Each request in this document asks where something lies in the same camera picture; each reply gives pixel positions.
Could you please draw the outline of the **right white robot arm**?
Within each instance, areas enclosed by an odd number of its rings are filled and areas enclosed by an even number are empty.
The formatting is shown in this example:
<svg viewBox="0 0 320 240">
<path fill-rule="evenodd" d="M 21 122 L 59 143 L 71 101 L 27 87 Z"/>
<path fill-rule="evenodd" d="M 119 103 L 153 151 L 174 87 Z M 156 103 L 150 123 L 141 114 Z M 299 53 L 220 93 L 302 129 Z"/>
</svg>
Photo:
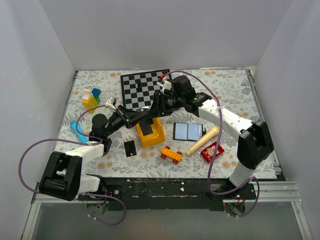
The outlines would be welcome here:
<svg viewBox="0 0 320 240">
<path fill-rule="evenodd" d="M 245 192 L 244 185 L 251 179 L 262 161 L 274 151 L 274 144 L 268 125 L 259 119 L 253 122 L 226 108 L 218 100 L 204 92 L 196 92 L 185 75 L 171 82 L 163 81 L 163 92 L 155 93 L 151 106 L 140 108 L 145 114 L 143 121 L 166 117 L 181 108 L 200 119 L 217 126 L 237 140 L 238 163 L 226 182 L 226 192 L 230 198 L 237 199 Z"/>
</svg>

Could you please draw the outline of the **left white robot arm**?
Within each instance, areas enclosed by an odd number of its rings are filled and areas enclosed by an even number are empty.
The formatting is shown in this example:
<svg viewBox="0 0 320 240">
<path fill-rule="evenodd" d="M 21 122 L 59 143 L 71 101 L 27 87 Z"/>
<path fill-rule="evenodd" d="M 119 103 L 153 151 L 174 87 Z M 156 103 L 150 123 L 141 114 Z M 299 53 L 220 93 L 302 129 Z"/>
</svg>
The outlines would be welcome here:
<svg viewBox="0 0 320 240">
<path fill-rule="evenodd" d="M 112 144 L 111 134 L 122 128 L 137 125 L 147 114 L 146 107 L 137 110 L 126 109 L 119 105 L 110 118 L 96 114 L 92 118 L 92 128 L 87 145 L 67 152 L 54 151 L 47 162 L 42 175 L 39 192 L 59 199 L 71 201 L 78 194 L 89 192 L 95 200 L 106 196 L 106 187 L 100 178 L 85 175 L 83 166 L 106 155 Z"/>
</svg>

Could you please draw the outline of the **black leather card holder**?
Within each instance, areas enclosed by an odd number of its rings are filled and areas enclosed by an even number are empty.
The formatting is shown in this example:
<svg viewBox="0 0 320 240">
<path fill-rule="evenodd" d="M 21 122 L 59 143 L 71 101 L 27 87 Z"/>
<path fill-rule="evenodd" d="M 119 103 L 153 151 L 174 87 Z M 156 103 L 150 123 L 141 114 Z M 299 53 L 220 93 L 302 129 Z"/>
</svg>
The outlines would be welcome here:
<svg viewBox="0 0 320 240">
<path fill-rule="evenodd" d="M 178 141 L 196 142 L 200 140 L 206 133 L 207 130 L 202 124 L 175 122 L 173 124 L 172 139 Z"/>
</svg>

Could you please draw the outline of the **yellow plastic bin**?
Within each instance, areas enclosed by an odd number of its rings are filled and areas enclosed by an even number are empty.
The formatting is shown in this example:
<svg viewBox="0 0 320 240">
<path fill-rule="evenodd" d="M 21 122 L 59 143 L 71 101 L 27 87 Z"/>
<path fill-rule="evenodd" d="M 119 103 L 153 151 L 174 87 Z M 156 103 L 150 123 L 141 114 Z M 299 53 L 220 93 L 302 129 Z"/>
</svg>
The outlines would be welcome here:
<svg viewBox="0 0 320 240">
<path fill-rule="evenodd" d="M 153 124 L 151 125 L 153 130 L 152 134 L 143 135 L 140 127 L 140 123 L 138 123 L 136 127 L 138 131 L 139 139 L 141 142 L 141 146 L 143 148 L 162 143 L 166 140 L 164 128 L 159 118 L 153 118 Z"/>
</svg>

